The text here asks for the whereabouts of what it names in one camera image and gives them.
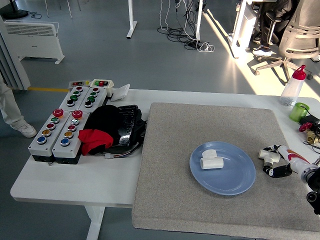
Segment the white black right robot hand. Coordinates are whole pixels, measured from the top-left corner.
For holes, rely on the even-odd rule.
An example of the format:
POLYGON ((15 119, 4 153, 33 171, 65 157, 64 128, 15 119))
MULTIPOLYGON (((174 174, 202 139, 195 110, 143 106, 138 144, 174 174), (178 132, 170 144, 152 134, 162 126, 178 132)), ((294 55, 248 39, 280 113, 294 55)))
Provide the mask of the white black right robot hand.
POLYGON ((303 182, 307 182, 307 175, 317 169, 315 165, 285 145, 272 145, 261 149, 258 157, 264 160, 262 170, 271 178, 288 177, 295 172, 303 182), (274 167, 274 163, 278 163, 280 158, 284 159, 287 165, 274 167))

